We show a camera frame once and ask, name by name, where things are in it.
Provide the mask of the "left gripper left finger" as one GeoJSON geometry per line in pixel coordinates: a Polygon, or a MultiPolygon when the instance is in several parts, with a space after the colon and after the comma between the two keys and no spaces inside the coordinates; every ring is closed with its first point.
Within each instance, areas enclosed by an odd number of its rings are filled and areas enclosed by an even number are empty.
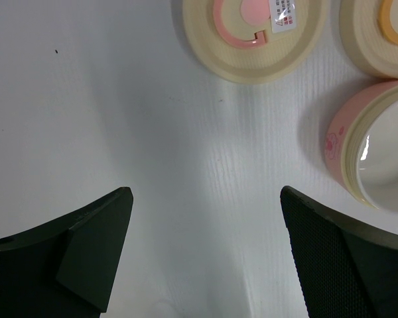
{"type": "Polygon", "coordinates": [[[107,311],[133,206],[120,187],[76,211],[0,238],[0,317],[107,311]]]}

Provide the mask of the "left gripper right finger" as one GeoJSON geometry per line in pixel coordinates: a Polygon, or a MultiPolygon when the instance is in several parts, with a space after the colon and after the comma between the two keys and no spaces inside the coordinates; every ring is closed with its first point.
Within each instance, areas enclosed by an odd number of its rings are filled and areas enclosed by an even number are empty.
{"type": "Polygon", "coordinates": [[[398,235],[281,190],[309,317],[398,317],[398,235]]]}

